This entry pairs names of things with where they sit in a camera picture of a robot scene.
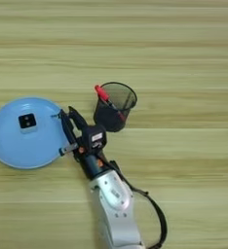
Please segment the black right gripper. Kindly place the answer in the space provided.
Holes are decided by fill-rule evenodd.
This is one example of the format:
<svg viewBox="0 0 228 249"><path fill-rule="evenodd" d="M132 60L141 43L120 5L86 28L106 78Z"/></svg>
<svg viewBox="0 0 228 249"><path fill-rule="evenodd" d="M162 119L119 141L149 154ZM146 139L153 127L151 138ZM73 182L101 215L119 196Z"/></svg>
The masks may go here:
<svg viewBox="0 0 228 249"><path fill-rule="evenodd" d="M74 159L81 165L86 177L93 180L96 176L107 171L108 167L104 164L103 160L97 156L97 154L90 153L81 141L77 143L76 136L73 131L74 126L70 119L73 120L79 130L82 130L88 124L76 109L71 106L69 106L68 109L68 115L63 110L60 110L58 117L61 120L62 129L69 145L60 148L58 151L61 156L72 153Z"/></svg>

